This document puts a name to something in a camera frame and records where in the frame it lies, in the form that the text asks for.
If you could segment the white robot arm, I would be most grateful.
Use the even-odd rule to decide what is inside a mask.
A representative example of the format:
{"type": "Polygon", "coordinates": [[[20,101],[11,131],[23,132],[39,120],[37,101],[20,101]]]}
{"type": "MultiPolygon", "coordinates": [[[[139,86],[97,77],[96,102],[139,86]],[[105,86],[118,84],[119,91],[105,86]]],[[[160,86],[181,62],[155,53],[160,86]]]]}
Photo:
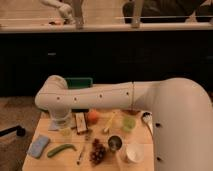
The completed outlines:
{"type": "Polygon", "coordinates": [[[155,171],[213,171],[213,105],[193,80],[127,82],[70,89],[58,75],[47,78],[36,106],[52,119],[72,109],[145,110],[152,113],[155,171]]]}

